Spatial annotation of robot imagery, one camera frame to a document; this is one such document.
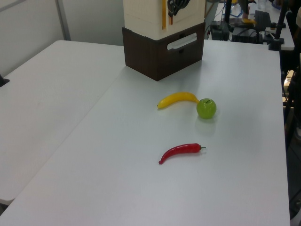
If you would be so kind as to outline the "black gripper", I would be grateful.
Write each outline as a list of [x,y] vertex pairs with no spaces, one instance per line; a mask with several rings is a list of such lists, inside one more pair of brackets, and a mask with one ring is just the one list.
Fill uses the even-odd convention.
[[177,14],[177,11],[187,7],[189,2],[190,0],[168,0],[167,1],[167,5],[169,7],[168,15],[175,16]]

